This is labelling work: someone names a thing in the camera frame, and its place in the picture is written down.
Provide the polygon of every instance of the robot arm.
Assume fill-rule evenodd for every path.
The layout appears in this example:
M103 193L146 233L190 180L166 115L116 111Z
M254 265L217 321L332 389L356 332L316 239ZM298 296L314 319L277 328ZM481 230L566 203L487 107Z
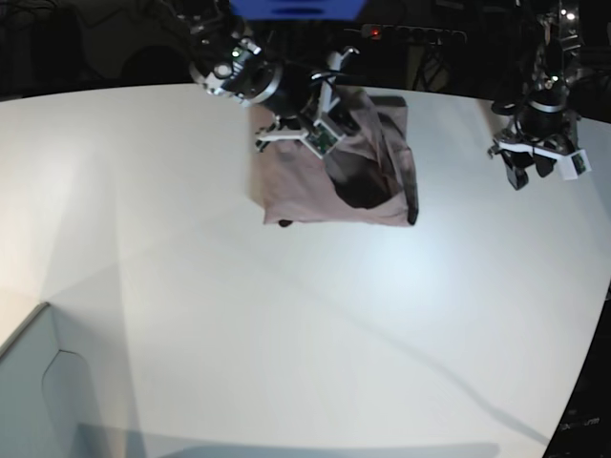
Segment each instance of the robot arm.
M270 142L297 140L323 158L346 133L349 119L334 94L333 81L355 48L292 61L269 46L275 31L248 23L227 1L201 0L177 6L178 19L191 31L191 75L209 94L227 97L245 107L263 105L275 116L257 134L262 151Z
M579 3L558 2L521 26L523 51L510 82L520 91L493 104L496 114L510 115L511 121L489 150L490 156L503 158L517 190L528 184L526 169L532 165L541 177L557 168L563 179L591 170L579 148L579 115L569 106L571 89L592 72L579 61Z

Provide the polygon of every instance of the blue object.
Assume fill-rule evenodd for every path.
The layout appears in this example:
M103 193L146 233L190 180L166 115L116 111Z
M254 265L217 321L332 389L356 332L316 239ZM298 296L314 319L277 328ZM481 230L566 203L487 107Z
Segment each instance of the blue object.
M366 0L231 0L246 19L327 19L352 21Z

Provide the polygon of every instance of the power strip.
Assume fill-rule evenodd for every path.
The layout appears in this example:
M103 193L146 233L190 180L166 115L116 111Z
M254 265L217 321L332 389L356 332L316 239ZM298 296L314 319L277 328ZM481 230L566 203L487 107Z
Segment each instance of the power strip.
M385 26L382 24L364 24L359 31L363 38L371 40L392 39L395 42L413 45L466 45L469 37L464 31L435 29L429 27Z

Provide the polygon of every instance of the table surface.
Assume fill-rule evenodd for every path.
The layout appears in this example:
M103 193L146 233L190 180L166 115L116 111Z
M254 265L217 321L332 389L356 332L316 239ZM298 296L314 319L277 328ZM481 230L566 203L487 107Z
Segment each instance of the table surface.
M0 290L55 306L113 449L542 455L611 275L611 128L516 192L487 102L371 92L410 106L413 228L263 226L252 113L193 85L0 104Z

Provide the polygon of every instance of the dark background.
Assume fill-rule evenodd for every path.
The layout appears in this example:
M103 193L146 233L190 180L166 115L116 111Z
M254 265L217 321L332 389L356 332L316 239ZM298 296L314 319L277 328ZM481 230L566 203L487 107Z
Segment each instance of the dark background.
M460 8L438 8L434 0L371 0L354 23L330 24L337 43L362 52L347 73L359 84L417 89L493 99L506 65L503 47L490 39L495 20L477 15L475 4L502 6L508 0L451 0ZM184 38L167 10L145 0L21 0L0 2L0 96L36 96L95 88L190 82ZM68 10L49 24L57 9ZM585 44L609 46L611 2L581 0ZM361 34L362 24L390 26L382 39ZM436 58L450 61L429 88L415 76L430 51L409 44L397 26L463 31L467 43L449 46ZM611 85L591 83L575 91L579 111L611 122ZM587 361L558 431L545 454L549 458L611 457L611 311L605 306Z

